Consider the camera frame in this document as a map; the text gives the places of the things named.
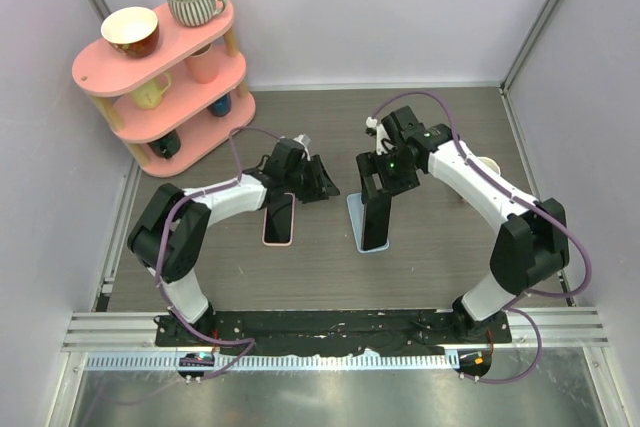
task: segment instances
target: yellow mug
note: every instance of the yellow mug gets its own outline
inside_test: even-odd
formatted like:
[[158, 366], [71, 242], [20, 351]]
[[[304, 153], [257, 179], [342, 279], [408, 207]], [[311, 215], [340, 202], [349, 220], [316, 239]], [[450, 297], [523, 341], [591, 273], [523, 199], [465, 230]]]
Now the yellow mug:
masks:
[[155, 109], [162, 102], [162, 95], [171, 87], [171, 75], [169, 72], [164, 72], [162, 75], [167, 78], [166, 86], [160, 87], [157, 79], [151, 79], [129, 93], [138, 107], [141, 109]]

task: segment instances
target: pink mug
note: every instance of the pink mug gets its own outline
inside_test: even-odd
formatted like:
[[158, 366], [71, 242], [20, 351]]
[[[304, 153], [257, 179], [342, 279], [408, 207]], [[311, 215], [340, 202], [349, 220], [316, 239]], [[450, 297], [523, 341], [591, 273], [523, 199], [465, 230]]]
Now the pink mug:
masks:
[[212, 44], [195, 51], [184, 59], [193, 80], [199, 84], [208, 84], [218, 75], [218, 59]]

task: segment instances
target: phone with pink case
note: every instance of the phone with pink case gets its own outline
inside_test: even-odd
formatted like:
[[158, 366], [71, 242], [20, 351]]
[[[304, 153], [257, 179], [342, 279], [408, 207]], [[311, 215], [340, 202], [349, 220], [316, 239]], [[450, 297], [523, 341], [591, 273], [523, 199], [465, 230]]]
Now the phone with pink case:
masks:
[[267, 205], [264, 213], [262, 243], [272, 247], [286, 247], [293, 241], [293, 212], [295, 197], [284, 194], [276, 202]]

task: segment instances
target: white cup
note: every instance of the white cup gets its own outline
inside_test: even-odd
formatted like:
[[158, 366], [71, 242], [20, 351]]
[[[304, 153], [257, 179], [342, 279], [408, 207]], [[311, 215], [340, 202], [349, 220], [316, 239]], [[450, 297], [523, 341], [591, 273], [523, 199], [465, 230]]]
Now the white cup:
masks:
[[[476, 157], [476, 159], [478, 159], [484, 165], [489, 167], [489, 169], [491, 169], [495, 174], [500, 175], [500, 166], [497, 164], [497, 162], [495, 160], [490, 159], [489, 157]], [[464, 197], [462, 197], [462, 196], [460, 196], [460, 199], [465, 203], [467, 202], [466, 200], [464, 200]]]

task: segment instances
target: striped mug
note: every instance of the striped mug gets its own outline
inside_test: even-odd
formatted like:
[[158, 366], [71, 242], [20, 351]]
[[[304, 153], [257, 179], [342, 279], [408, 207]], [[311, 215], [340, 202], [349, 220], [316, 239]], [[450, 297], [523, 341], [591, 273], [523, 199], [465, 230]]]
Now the striped mug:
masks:
[[227, 0], [167, 0], [173, 18], [187, 27], [204, 25], [220, 14], [227, 6]]

